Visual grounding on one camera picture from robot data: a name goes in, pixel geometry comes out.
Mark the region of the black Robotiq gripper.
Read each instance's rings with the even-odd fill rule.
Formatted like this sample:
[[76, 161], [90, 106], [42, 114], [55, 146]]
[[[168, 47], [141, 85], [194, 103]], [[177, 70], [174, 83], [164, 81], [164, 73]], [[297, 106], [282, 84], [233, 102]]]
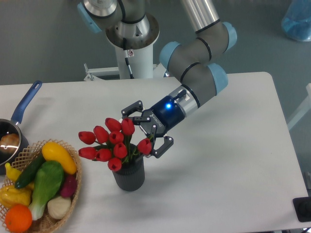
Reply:
[[[143, 122], [140, 124], [147, 136], [151, 134], [153, 125], [156, 125], [155, 136], [163, 137], [167, 131], [185, 118], [181, 107], [177, 103], [174, 103], [172, 96], [166, 96], [150, 109], [143, 110], [143, 103], [141, 100], [138, 100], [121, 110], [121, 118], [125, 119], [134, 112], [142, 113], [142, 117], [149, 117], [151, 120], [150, 122]], [[151, 140], [152, 150], [148, 157], [154, 156], [158, 159], [173, 145], [174, 140], [172, 137], [164, 136], [163, 138], [164, 143], [158, 149], [154, 149], [156, 139], [154, 138]]]

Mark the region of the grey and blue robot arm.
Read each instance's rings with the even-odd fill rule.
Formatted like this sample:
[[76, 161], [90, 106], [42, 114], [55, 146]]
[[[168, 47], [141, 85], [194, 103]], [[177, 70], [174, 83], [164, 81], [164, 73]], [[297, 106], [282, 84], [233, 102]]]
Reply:
[[226, 72], [212, 59], [235, 45], [235, 28], [220, 21], [210, 0], [182, 3], [196, 38], [186, 46], [168, 43], [159, 57], [166, 71], [181, 85], [149, 109], [144, 109], [139, 100], [122, 110], [122, 117], [131, 119], [148, 138], [138, 144], [133, 154], [159, 158], [173, 145], [167, 132], [228, 85]]

